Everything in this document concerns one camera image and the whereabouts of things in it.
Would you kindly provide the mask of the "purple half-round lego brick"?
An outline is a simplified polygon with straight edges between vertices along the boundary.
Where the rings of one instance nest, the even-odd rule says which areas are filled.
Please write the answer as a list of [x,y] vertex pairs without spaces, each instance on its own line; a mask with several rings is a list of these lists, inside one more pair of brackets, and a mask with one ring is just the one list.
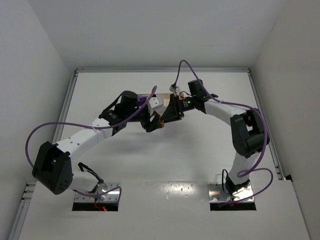
[[147,97],[142,96],[142,97],[139,97],[137,100],[139,103],[143,104],[147,100]]

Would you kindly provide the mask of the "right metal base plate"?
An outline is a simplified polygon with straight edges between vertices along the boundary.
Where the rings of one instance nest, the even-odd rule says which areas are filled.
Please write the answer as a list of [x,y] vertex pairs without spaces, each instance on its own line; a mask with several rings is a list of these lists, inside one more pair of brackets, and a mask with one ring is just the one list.
[[240,203],[254,203],[253,190],[251,184],[247,187],[242,187],[238,191],[234,191],[231,195],[223,191],[221,182],[209,182],[207,184],[209,202],[214,204],[237,202]]

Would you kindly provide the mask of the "back aluminium frame rail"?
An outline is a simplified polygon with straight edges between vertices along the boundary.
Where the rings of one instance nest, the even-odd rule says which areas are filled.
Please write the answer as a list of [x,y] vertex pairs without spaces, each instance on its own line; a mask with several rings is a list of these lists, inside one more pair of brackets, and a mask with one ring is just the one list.
[[[245,67],[194,67],[198,73],[249,73],[250,69]],[[76,73],[177,73],[177,67],[147,67],[147,68],[78,68]]]

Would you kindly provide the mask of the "white three-compartment tray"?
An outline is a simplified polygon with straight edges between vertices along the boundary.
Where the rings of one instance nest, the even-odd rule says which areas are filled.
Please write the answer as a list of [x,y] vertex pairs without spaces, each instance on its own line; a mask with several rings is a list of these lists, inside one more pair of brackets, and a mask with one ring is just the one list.
[[162,107],[156,109],[156,113],[162,115],[170,103],[170,93],[156,93],[153,97],[157,97],[162,102]]

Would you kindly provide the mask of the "metal base plate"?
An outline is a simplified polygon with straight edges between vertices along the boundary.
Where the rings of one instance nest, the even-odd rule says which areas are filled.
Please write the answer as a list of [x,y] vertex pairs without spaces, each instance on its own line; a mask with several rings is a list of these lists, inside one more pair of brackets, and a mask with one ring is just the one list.
[[240,203],[254,203],[253,190],[251,184],[247,187],[242,187],[238,191],[234,191],[231,195],[223,191],[221,182],[209,182],[207,184],[209,202],[214,204],[237,202]]
[[121,183],[120,182],[105,182],[100,183],[93,193],[86,193],[86,195],[82,195],[79,193],[75,193],[74,195],[74,203],[94,203],[97,200],[98,203],[103,204],[111,204],[117,203],[121,196]]

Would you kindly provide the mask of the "brown lego brick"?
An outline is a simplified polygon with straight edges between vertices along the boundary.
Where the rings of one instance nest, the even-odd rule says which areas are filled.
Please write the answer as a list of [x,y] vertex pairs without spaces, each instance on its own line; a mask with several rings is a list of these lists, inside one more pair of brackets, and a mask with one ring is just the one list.
[[158,128],[163,128],[164,127],[165,124],[164,124],[163,120],[161,119],[161,115],[159,113],[157,113],[155,115],[154,120],[155,120],[156,126]]

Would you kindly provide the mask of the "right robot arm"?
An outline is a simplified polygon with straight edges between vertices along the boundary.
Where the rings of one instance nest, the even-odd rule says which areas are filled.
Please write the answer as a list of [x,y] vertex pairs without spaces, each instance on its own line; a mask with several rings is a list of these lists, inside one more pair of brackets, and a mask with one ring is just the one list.
[[258,154],[266,149],[269,137],[257,109],[246,110],[234,104],[220,103],[214,100],[214,94],[207,95],[202,83],[201,80],[188,82],[190,95],[187,97],[182,97],[177,84],[173,83],[169,88],[172,92],[169,104],[160,119],[164,123],[179,121],[184,112],[196,109],[230,126],[235,158],[222,190],[231,195],[249,185],[250,175],[247,172],[254,166]]

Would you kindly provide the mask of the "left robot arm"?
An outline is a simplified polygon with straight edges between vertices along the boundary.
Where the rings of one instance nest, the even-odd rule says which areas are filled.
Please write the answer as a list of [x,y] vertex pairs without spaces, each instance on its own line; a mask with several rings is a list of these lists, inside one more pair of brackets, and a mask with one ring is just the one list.
[[109,193],[104,180],[78,159],[100,142],[123,130],[128,123],[138,122],[150,133],[164,126],[159,109],[163,102],[154,91],[149,96],[123,91],[89,125],[55,143],[43,143],[32,167],[32,176],[54,195],[66,190],[99,198]]

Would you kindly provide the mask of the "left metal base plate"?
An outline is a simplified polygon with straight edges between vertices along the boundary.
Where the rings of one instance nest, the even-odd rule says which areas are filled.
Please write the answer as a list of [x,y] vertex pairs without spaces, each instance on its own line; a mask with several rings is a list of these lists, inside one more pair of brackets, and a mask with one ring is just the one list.
[[117,203],[121,196],[121,183],[120,182],[105,182],[100,183],[93,193],[86,193],[86,195],[82,195],[79,193],[75,193],[74,195],[74,203],[94,203],[97,200],[98,203],[103,204],[111,204]]

